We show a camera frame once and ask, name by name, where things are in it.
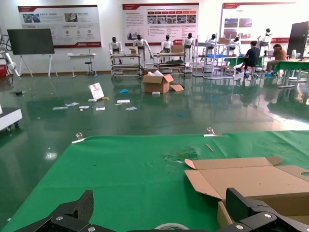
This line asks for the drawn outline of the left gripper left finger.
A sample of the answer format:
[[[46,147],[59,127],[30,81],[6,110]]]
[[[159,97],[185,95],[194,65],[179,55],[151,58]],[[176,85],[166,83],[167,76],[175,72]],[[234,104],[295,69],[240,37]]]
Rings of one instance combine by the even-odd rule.
[[[29,224],[19,232],[105,232],[106,228],[90,223],[94,213],[94,193],[86,190],[72,202],[60,204],[48,216]]]

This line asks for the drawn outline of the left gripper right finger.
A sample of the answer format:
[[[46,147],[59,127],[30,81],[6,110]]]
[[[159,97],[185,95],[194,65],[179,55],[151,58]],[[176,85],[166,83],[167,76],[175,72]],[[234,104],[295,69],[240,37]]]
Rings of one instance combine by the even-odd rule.
[[[220,232],[307,232],[309,226],[279,214],[264,201],[244,197],[235,188],[226,190],[226,209],[234,223]]]

